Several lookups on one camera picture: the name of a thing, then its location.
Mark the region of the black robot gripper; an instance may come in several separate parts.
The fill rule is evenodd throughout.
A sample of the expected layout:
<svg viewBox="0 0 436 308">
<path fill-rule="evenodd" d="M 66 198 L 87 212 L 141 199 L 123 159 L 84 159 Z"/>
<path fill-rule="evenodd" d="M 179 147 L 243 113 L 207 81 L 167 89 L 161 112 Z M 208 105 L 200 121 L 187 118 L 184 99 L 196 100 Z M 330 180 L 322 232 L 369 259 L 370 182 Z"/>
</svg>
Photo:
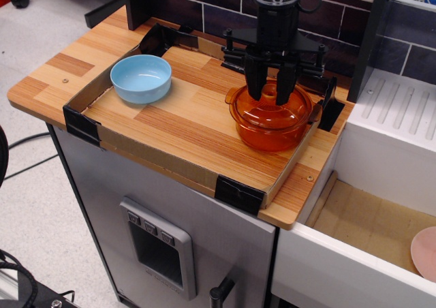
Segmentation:
<svg viewBox="0 0 436 308">
<path fill-rule="evenodd" d="M 256 28 L 224 31 L 223 66 L 240 73 L 245 70 L 249 95 L 256 101 L 262 96 L 268 67 L 279 68 L 276 105 L 282 106 L 289 101 L 297 76 L 323 75 L 328 47 L 298 31 L 299 13 L 314 12 L 302 8 L 300 0 L 255 0 L 255 3 Z"/>
</svg>

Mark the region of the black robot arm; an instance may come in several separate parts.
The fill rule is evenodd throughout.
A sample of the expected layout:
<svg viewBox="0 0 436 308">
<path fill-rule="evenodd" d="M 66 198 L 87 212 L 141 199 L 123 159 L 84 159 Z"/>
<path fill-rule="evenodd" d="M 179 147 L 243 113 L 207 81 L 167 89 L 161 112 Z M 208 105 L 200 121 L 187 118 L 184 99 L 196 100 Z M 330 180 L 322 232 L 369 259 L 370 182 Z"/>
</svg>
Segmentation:
<svg viewBox="0 0 436 308">
<path fill-rule="evenodd" d="M 268 70 L 277 72 L 275 103 L 289 101 L 301 75 L 321 77 L 328 47 L 303 36 L 298 31 L 299 13 L 312 14 L 300 0 L 254 0 L 257 4 L 257 27 L 226 29 L 223 48 L 227 64 L 243 68 L 249 95 L 256 101 L 262 96 Z"/>
</svg>

